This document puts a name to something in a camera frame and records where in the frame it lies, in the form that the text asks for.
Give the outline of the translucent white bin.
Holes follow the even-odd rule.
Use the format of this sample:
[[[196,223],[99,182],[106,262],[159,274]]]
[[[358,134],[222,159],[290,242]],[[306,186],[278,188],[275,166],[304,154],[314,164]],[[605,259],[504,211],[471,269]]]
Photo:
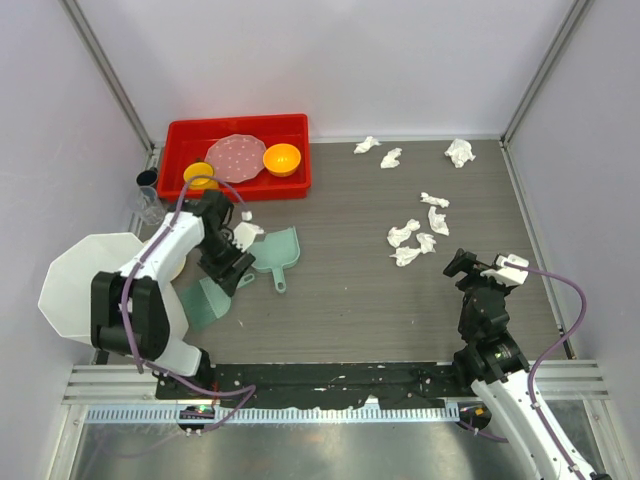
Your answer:
[[[91,343],[91,282],[101,272],[116,272],[143,250],[132,233],[88,235],[49,266],[38,307],[63,338]]]

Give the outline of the paper scrap cluster bottom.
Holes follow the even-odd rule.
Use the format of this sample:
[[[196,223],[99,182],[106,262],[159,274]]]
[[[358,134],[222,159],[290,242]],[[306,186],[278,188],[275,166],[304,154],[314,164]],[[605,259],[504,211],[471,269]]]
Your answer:
[[[395,264],[402,268],[413,262],[418,256],[422,254],[420,248],[411,247],[398,247],[395,252],[390,255],[390,258],[395,260]]]

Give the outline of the green dustpan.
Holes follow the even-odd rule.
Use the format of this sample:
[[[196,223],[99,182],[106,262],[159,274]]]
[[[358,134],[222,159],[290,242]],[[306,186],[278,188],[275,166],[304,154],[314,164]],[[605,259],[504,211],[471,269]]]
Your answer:
[[[276,291],[284,294],[287,289],[284,271],[294,267],[300,258],[296,228],[266,234],[249,248],[249,253],[255,257],[252,267],[258,273],[271,273]]]

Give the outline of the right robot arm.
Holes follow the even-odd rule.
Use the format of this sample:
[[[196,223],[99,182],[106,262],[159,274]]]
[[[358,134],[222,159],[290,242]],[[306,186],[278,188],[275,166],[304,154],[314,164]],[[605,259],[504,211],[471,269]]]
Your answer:
[[[491,264],[458,249],[444,268],[449,278],[462,273],[458,333],[465,347],[454,354],[451,380],[457,391],[475,394],[488,407],[529,479],[608,479],[578,452],[540,394],[536,374],[544,360],[581,326],[587,309],[584,291],[560,275],[532,267],[514,254],[497,255]],[[533,363],[508,331],[506,298],[529,274],[558,280],[578,294],[577,320]]]

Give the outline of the green hand brush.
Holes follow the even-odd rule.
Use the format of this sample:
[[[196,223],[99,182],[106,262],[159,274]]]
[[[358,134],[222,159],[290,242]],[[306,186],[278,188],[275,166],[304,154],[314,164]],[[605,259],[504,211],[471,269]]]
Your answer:
[[[232,298],[211,278],[205,277],[179,294],[189,328],[201,331],[231,309]]]

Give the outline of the paper scrap cluster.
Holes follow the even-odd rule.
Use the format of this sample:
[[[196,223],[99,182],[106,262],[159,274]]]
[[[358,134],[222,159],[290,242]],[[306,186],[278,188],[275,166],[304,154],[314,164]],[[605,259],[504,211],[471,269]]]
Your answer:
[[[416,234],[416,240],[419,243],[420,251],[422,254],[436,252],[435,245],[437,244],[437,241],[435,240],[433,235],[419,232]]]
[[[391,247],[398,248],[420,227],[421,224],[418,220],[410,219],[403,227],[392,227],[387,233],[387,241]]]
[[[413,262],[418,256],[422,254],[420,248],[411,247],[398,247],[395,252],[390,255],[390,258],[395,260],[395,264],[402,268]]]

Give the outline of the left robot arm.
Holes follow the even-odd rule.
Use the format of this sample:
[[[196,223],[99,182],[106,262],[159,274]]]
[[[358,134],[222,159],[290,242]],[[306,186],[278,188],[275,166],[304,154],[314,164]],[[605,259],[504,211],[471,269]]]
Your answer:
[[[134,258],[116,272],[97,273],[90,287],[92,345],[178,375],[187,396],[205,397],[213,385],[209,354],[185,342],[179,330],[184,311],[170,312],[163,293],[180,261],[197,249],[202,270],[227,296],[235,294],[255,258],[248,251],[252,226],[229,227],[233,210],[233,202],[216,190],[182,199]]]

